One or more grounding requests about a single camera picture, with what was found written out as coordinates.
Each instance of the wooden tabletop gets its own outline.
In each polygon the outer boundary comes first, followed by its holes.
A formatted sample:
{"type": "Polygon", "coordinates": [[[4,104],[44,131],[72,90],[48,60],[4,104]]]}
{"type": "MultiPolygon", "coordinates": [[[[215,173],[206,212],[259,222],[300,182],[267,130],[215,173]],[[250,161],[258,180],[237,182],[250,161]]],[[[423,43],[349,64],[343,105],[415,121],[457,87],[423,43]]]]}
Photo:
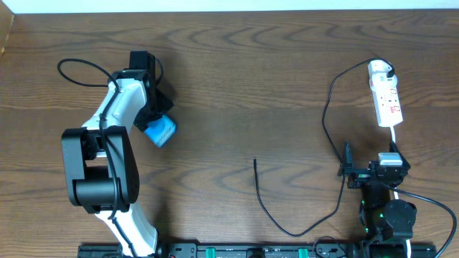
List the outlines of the wooden tabletop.
{"type": "MultiPolygon", "coordinates": [[[[86,59],[109,72],[146,49],[164,64],[160,88],[174,99],[176,135],[158,149],[130,134],[141,175],[139,201],[163,239],[200,242],[356,241],[365,235],[361,193],[345,189],[339,212],[299,239],[336,205],[339,162],[321,116],[332,79],[376,55],[396,67],[404,122],[397,145],[411,163],[400,188],[459,213],[459,11],[283,11],[18,15],[0,67],[0,257],[74,257],[82,243],[113,243],[106,225],[69,202],[60,136],[95,112],[103,88],[73,85],[57,63],[86,59]]],[[[65,72],[107,78],[82,64],[65,72]]],[[[341,150],[361,166],[386,151],[365,66],[335,85],[326,118],[341,150]]],[[[450,215],[417,208],[414,242],[446,240],[450,215]]],[[[444,257],[459,256],[459,237],[444,257]]]]}

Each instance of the white background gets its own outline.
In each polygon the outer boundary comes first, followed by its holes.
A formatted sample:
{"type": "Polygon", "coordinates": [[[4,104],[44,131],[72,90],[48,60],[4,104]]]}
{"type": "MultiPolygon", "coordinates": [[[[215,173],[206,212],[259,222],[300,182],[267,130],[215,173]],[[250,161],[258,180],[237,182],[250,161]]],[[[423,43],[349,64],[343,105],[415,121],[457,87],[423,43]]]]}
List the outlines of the white background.
{"type": "Polygon", "coordinates": [[[459,9],[459,0],[3,0],[15,14],[140,11],[459,9]]]}

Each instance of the blue sponge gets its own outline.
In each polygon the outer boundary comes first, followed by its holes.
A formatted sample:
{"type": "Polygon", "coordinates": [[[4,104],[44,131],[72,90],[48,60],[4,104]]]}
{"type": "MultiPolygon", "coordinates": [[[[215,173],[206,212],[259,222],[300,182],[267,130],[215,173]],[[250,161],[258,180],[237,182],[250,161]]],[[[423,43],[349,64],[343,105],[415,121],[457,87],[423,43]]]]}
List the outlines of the blue sponge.
{"type": "Polygon", "coordinates": [[[175,123],[163,115],[161,119],[149,122],[143,132],[160,148],[176,131],[175,123]]]}

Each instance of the white power strip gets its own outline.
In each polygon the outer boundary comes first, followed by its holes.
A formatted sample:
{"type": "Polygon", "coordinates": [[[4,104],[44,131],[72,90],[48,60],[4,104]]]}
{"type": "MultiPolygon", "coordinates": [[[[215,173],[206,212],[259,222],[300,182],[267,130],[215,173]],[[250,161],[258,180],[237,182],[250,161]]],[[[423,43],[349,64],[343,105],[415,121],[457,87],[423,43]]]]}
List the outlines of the white power strip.
{"type": "Polygon", "coordinates": [[[392,68],[382,60],[374,60],[368,64],[370,88],[373,91],[374,109],[381,127],[393,127],[403,121],[397,91],[397,76],[388,78],[392,68]]]}

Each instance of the white cable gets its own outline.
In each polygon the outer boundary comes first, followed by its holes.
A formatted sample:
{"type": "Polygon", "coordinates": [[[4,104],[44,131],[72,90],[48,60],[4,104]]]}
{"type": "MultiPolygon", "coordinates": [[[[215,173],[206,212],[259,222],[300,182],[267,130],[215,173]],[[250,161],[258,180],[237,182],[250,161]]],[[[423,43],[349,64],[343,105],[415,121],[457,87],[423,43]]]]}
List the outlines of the white cable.
{"type": "MultiPolygon", "coordinates": [[[[398,200],[399,199],[399,193],[394,192],[394,191],[393,191],[393,193],[394,193],[394,198],[396,200],[398,200]]],[[[407,239],[407,258],[411,258],[411,242],[410,242],[409,239],[407,239]]]]}
{"type": "Polygon", "coordinates": [[[392,136],[392,141],[395,143],[395,129],[394,129],[394,126],[390,127],[390,135],[392,136]]]}

